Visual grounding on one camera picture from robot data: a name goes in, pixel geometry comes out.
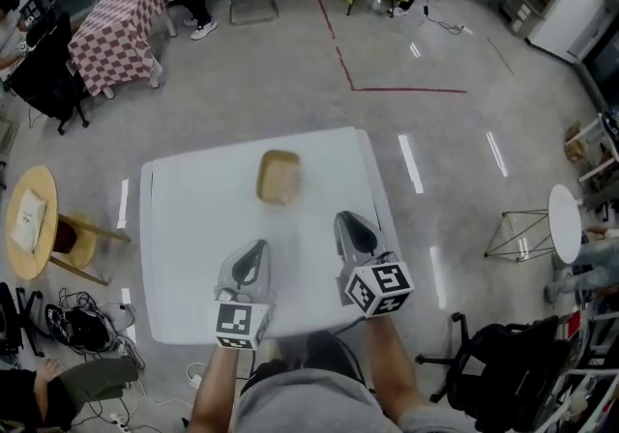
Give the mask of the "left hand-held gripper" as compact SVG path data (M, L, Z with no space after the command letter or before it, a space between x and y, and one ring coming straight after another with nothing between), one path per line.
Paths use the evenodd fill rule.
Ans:
M272 256L266 241L239 247L221 264L216 288L217 344L255 351L273 320Z

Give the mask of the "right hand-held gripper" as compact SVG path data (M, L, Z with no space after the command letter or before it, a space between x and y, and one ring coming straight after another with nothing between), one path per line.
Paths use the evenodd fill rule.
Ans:
M378 226L341 211L334 219L334 235L339 258L352 261L337 276L341 303L354 305L365 319L398 311L415 286L407 265L390 251Z

